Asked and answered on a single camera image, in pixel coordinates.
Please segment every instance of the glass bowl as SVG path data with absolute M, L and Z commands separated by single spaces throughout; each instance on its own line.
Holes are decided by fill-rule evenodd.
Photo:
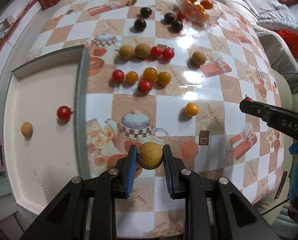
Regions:
M 186 13 L 189 20 L 200 24 L 216 23 L 222 16 L 222 9 L 219 3 L 215 0 L 210 0 L 213 2 L 213 7 L 211 9 L 205 9 L 205 12 L 202 12 L 196 7 L 201 1 L 197 0 L 193 4 L 188 4 L 185 0 L 176 0 L 179 9 Z

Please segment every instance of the clear bowl of tomatoes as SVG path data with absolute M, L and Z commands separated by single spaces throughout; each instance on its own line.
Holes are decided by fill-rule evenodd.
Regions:
M 176 0 L 188 19 L 201 24 L 216 23 L 222 16 L 222 9 L 215 0 Z

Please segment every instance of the red cherry tomato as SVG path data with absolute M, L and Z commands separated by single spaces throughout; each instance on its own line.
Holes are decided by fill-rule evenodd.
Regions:
M 71 116 L 71 109 L 67 106 L 61 106 L 58 108 L 57 116 L 62 121 L 68 121 Z
M 249 101 L 249 102 L 253 102 L 254 101 L 250 97 L 248 97 L 247 95 L 245 96 L 245 99 L 244 100 Z
M 121 82 L 123 80 L 124 76 L 125 76 L 125 74 L 120 69 L 116 69 L 115 71 L 112 72 L 112 80 L 114 82 Z
M 152 57 L 159 57 L 161 55 L 161 53 L 162 53 L 162 50 L 157 46 L 155 46 L 151 49 L 151 56 Z
M 177 13 L 177 20 L 182 21 L 183 19 L 186 19 L 187 15 L 184 12 L 178 12 Z
M 171 48 L 166 48 L 162 52 L 162 57 L 164 60 L 171 60 L 174 55 L 175 55 L 175 52 Z
M 140 93 L 148 93 L 152 89 L 152 83 L 149 80 L 141 80 L 138 85 Z

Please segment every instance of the black wire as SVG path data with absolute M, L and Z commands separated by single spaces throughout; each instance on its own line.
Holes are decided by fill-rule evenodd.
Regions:
M 280 205 L 286 203 L 287 201 L 289 201 L 289 198 L 284 200 L 283 202 L 279 203 L 278 205 L 274 206 L 273 208 L 269 209 L 268 211 L 266 211 L 265 213 L 262 214 L 263 215 L 266 215 L 267 213 L 269 213 L 270 211 L 274 210 L 275 208 L 279 207 Z

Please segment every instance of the checkered tablecloth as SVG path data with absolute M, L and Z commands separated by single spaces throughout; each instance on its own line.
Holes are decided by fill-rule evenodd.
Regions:
M 161 20 L 166 12 L 177 12 L 176 0 L 138 0 L 130 7 L 124 6 L 126 1 L 62 0 L 27 58 L 79 44 L 88 46 L 86 127 L 91 175 L 107 170 L 112 156 L 124 156 L 131 143 L 140 146 L 154 141 L 170 144 L 173 155 L 203 177 L 226 176 L 252 203 L 266 196 L 281 180 L 283 136 L 259 118 L 241 113 L 239 102 L 248 95 L 256 101 L 281 104 L 272 69 L 251 25 L 221 4 L 223 15 L 217 24 L 202 29 L 186 22 L 180 33 L 173 33 Z M 106 6 L 111 10 L 95 14 Z M 132 26 L 145 6 L 153 13 L 146 19 L 147 28 L 138 33 Z M 139 43 L 172 47 L 175 56 L 168 63 L 117 57 L 122 44 L 135 47 Z M 195 51 L 207 56 L 201 68 L 189 61 Z M 115 69 L 133 70 L 141 76 L 147 67 L 168 71 L 170 84 L 165 88 L 154 85 L 143 96 L 137 84 L 110 81 Z M 200 112 L 184 119 L 181 111 L 188 102 L 198 104 Z M 134 114 L 140 119 L 138 128 L 130 127 L 136 122 L 130 117 Z M 144 136 L 131 136 L 135 130 L 144 130 Z M 208 145 L 199 145 L 200 131 L 209 131 Z M 245 154 L 239 150 L 242 143 L 249 145 Z M 116 202 L 118 237 L 180 234 L 184 206 L 183 200 L 169 198 L 163 166 L 153 171 L 138 168 L 131 197 Z

